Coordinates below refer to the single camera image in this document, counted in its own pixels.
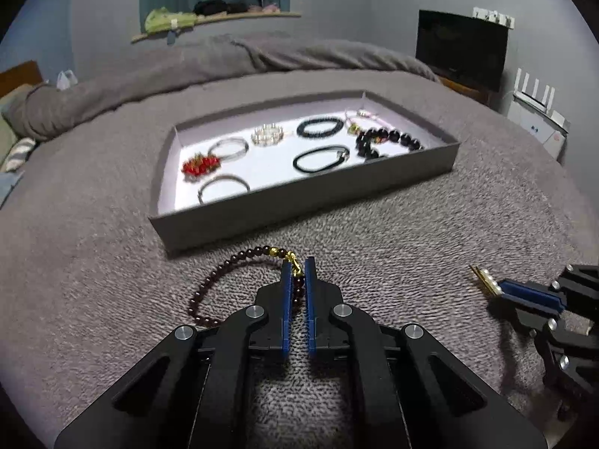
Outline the gold pearl hair clip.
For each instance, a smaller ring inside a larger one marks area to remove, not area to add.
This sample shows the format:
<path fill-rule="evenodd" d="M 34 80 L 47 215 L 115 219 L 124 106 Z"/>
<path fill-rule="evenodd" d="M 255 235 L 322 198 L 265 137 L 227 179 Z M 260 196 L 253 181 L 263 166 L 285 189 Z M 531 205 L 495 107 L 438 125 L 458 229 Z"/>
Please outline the gold pearl hair clip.
<path fill-rule="evenodd" d="M 478 279 L 478 282 L 480 283 L 480 286 L 485 296 L 487 296 L 488 298 L 502 296 L 502 288 L 499 287 L 499 283 L 488 272 L 488 269 L 472 265 L 470 265 L 469 267 L 472 273 L 474 273 L 474 276 Z"/>

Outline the thin silver bangle pair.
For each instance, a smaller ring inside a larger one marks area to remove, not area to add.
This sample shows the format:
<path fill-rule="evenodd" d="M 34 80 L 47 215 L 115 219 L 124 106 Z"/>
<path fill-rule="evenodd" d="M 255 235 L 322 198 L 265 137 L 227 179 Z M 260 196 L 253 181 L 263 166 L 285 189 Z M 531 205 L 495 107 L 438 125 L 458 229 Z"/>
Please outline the thin silver bangle pair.
<path fill-rule="evenodd" d="M 225 138 L 214 143 L 208 154 L 220 162 L 234 161 L 243 158 L 249 151 L 249 144 L 244 138 Z"/>

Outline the grey shallow cardboard tray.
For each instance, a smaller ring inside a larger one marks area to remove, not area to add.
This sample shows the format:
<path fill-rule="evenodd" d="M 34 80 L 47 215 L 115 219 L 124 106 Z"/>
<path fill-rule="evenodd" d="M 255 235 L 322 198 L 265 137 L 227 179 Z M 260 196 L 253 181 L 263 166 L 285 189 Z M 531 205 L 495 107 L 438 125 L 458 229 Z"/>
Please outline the grey shallow cardboard tray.
<path fill-rule="evenodd" d="M 208 154 L 249 144 L 238 160 Z M 366 90 L 233 107 L 175 125 L 155 166 L 149 220 L 171 253 L 447 173 L 458 141 Z"/>

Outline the white cabinet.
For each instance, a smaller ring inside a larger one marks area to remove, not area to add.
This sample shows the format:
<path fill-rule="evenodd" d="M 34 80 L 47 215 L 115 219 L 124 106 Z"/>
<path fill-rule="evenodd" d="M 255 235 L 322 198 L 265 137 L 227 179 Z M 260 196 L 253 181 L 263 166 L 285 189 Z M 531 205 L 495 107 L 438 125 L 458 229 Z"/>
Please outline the white cabinet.
<path fill-rule="evenodd" d="M 546 114 L 514 98 L 510 104 L 508 119 L 535 138 L 552 158 L 557 161 L 562 158 L 568 132 Z"/>

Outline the white wifi router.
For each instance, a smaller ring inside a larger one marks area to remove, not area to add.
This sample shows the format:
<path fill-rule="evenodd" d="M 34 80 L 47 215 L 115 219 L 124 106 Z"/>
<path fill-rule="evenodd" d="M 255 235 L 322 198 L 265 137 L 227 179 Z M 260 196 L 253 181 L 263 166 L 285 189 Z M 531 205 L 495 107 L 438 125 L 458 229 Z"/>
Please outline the white wifi router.
<path fill-rule="evenodd" d="M 514 78 L 513 96 L 532 110 L 547 117 L 559 130 L 569 134 L 569 121 L 553 107 L 556 89 L 545 84 L 541 87 L 538 78 L 532 78 L 529 72 L 518 68 Z"/>

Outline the wooden tv stand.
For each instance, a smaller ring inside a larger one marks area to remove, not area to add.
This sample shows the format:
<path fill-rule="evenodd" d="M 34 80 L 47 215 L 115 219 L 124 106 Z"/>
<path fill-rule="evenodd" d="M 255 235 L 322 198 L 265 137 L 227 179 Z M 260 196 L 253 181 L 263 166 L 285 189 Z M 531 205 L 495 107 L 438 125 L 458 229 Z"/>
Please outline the wooden tv stand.
<path fill-rule="evenodd" d="M 464 84 L 460 84 L 452 79 L 439 75 L 439 79 L 446 87 L 451 90 L 454 90 L 456 93 L 459 93 L 463 96 L 471 98 L 471 100 L 475 100 L 478 103 L 484 104 L 485 106 L 488 104 L 489 100 L 489 92 L 484 89 L 476 89 L 473 87 L 466 86 Z"/>

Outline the black television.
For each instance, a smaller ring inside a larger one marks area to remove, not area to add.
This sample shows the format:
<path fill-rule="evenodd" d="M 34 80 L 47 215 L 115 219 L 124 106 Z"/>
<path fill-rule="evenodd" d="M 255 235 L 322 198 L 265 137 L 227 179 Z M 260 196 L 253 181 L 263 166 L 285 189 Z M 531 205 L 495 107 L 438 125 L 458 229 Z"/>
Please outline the black television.
<path fill-rule="evenodd" d="M 463 85 L 499 91 L 508 41 L 509 30 L 500 24 L 421 9 L 415 58 Z"/>

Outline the wooden window shelf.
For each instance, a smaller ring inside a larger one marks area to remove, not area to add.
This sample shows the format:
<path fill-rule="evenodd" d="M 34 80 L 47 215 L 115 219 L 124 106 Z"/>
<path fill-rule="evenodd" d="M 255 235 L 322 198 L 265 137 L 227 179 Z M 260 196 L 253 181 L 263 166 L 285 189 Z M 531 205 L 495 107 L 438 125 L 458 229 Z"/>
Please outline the wooden window shelf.
<path fill-rule="evenodd" d="M 293 11 L 277 11 L 277 12 L 246 12 L 246 13 L 234 13 L 225 14 L 219 13 L 210 16 L 196 17 L 196 21 L 192 27 L 184 27 L 183 30 L 191 30 L 191 28 L 201 27 L 201 25 L 208 25 L 212 23 L 221 23 L 226 21 L 236 21 L 244 19 L 259 19 L 259 18 L 300 18 L 302 14 L 300 12 Z M 131 37 L 130 44 L 135 45 L 137 43 L 148 40 L 150 37 L 157 37 L 160 33 L 155 34 L 136 34 Z"/>

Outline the pink items on shelf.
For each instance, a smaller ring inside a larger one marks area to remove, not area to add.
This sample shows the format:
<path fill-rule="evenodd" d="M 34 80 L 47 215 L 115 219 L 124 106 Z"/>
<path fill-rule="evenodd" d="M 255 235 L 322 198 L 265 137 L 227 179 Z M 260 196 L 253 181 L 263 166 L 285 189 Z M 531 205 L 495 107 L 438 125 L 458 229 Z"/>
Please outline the pink items on shelf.
<path fill-rule="evenodd" d="M 280 13 L 280 8 L 276 4 L 268 4 L 266 6 L 250 5 L 248 13 Z"/>

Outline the grey duvet roll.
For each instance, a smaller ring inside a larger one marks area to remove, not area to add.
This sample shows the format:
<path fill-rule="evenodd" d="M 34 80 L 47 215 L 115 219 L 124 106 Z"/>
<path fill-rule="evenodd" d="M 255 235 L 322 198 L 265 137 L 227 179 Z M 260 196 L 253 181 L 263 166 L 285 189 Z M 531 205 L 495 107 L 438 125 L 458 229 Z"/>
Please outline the grey duvet roll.
<path fill-rule="evenodd" d="M 1 116 L 17 136 L 44 142 L 153 95 L 249 75 L 322 70 L 403 71 L 437 80 L 418 59 L 372 44 L 280 33 L 224 34 L 118 61 L 64 90 L 37 84 L 16 93 Z"/>

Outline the black clothing pile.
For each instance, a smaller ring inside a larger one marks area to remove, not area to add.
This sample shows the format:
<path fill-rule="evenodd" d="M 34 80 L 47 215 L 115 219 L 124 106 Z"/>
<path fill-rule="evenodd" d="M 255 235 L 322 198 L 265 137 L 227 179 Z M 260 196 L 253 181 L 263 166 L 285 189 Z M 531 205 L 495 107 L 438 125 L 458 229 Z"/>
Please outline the black clothing pile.
<path fill-rule="evenodd" d="M 248 9 L 249 6 L 242 2 L 227 3 L 224 0 L 204 0 L 195 4 L 193 12 L 196 15 L 211 16 L 218 13 L 246 13 Z"/>

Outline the green cloth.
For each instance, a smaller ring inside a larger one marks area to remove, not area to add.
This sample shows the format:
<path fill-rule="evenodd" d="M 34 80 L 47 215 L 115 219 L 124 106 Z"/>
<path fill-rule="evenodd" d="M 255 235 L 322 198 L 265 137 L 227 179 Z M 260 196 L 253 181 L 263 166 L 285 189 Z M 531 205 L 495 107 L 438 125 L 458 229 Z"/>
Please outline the green cloth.
<path fill-rule="evenodd" d="M 148 13 L 144 20 L 144 30 L 147 34 L 159 34 L 194 27 L 196 21 L 197 15 L 193 12 L 171 12 L 165 7 L 160 7 Z"/>

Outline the striped pillow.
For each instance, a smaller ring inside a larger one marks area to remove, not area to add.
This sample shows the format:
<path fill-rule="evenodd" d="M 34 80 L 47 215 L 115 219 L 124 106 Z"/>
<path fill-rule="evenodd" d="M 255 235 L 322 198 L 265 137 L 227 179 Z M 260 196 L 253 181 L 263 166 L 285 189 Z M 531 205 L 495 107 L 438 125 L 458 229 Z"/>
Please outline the striped pillow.
<path fill-rule="evenodd" d="M 20 139 L 14 144 L 5 157 L 1 165 L 1 172 L 15 172 L 20 169 L 20 167 L 27 162 L 27 159 L 30 157 L 31 152 L 33 152 L 36 146 L 37 142 L 32 138 Z"/>

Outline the white plastic bag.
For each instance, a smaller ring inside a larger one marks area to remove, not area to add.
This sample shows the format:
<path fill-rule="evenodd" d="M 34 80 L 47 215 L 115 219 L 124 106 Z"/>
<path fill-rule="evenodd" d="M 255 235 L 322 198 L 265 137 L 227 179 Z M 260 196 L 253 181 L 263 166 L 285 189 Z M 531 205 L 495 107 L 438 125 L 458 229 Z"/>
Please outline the white plastic bag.
<path fill-rule="evenodd" d="M 56 79 L 58 90 L 66 90 L 78 84 L 78 79 L 72 70 L 60 71 Z"/>

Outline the blue pillow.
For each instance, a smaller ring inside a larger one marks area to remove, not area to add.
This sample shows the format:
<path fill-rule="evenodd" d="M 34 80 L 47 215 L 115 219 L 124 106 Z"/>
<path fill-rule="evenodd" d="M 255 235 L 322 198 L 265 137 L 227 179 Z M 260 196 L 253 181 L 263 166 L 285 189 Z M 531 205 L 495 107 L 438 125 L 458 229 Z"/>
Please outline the blue pillow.
<path fill-rule="evenodd" d="M 17 183 L 23 176 L 22 171 L 9 171 L 0 173 L 0 208 L 4 205 Z"/>

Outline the wooden headboard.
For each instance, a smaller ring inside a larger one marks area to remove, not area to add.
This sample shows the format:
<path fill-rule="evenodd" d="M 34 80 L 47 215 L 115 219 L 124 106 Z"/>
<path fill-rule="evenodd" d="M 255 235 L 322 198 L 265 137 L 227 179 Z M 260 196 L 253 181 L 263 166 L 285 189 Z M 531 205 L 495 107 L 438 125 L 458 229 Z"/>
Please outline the wooden headboard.
<path fill-rule="evenodd" d="M 23 84 L 37 85 L 43 82 L 36 61 L 26 61 L 0 73 L 0 96 L 8 94 Z"/>

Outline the white wall hook rack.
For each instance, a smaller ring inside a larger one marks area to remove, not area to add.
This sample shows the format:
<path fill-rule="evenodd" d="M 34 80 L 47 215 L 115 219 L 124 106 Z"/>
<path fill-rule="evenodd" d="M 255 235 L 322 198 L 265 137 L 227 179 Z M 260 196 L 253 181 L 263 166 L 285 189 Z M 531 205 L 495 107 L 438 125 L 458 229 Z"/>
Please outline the white wall hook rack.
<path fill-rule="evenodd" d="M 502 25 L 509 30 L 513 30 L 515 28 L 515 20 L 513 17 L 499 13 L 499 11 L 496 10 L 487 10 L 480 7 L 474 7 L 472 10 L 472 16 L 474 18 Z"/>

